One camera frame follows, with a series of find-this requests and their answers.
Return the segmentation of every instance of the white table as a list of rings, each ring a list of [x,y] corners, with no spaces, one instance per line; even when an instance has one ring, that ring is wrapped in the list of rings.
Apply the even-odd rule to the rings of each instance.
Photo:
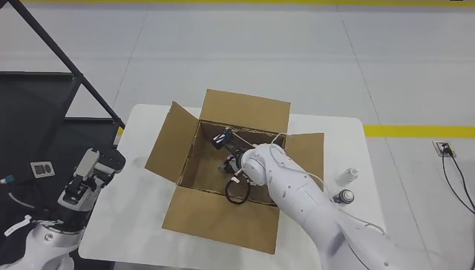
[[[124,170],[105,188],[79,247],[81,257],[193,269],[320,269],[307,234],[281,213],[274,255],[162,229],[175,184],[144,169],[169,106],[136,105],[119,143]],[[186,108],[198,117],[200,108]],[[357,119],[290,115],[289,134],[325,133],[325,181],[353,167],[345,210],[384,228],[363,125]]]

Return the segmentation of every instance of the connector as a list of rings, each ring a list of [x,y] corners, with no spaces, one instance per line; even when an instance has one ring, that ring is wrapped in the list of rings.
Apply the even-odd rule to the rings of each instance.
[[[456,157],[453,147],[445,141],[432,141],[439,157]]]
[[[7,184],[12,183],[14,181],[15,181],[15,178],[13,177],[13,175],[8,175],[7,177],[0,180],[0,184],[7,185]]]
[[[448,143],[442,143],[442,154],[448,154],[449,156],[453,156],[451,147]]]

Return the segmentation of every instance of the yellow floor line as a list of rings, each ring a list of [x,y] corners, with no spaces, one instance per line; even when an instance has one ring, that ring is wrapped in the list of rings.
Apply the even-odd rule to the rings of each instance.
[[[119,128],[117,135],[122,135]],[[475,127],[436,125],[365,125],[366,137],[475,138]]]
[[[83,4],[323,4],[387,7],[475,7],[475,1],[444,0],[21,0],[23,2],[83,3]]]

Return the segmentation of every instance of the box flap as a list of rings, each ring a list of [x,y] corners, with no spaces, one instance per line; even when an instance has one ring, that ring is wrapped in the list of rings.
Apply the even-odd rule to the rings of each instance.
[[[276,207],[235,205],[223,196],[179,186],[162,228],[274,254],[278,219]]]
[[[290,103],[220,90],[206,91],[200,119],[274,133],[286,133]]]
[[[305,171],[324,180],[324,134],[294,134],[288,135],[285,142],[286,153]]]
[[[198,126],[198,119],[172,102],[145,168],[178,182]]]

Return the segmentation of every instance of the spray can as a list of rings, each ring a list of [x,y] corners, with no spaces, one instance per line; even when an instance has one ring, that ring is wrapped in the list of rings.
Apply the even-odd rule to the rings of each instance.
[[[353,180],[356,180],[357,178],[358,178],[358,170],[354,168],[348,168],[347,170],[345,170],[345,172],[340,174],[340,176],[335,179],[335,182],[339,186],[346,186],[347,184],[349,184]]]
[[[333,202],[338,204],[350,204],[355,199],[355,195],[352,191],[344,189],[338,194],[333,196]]]

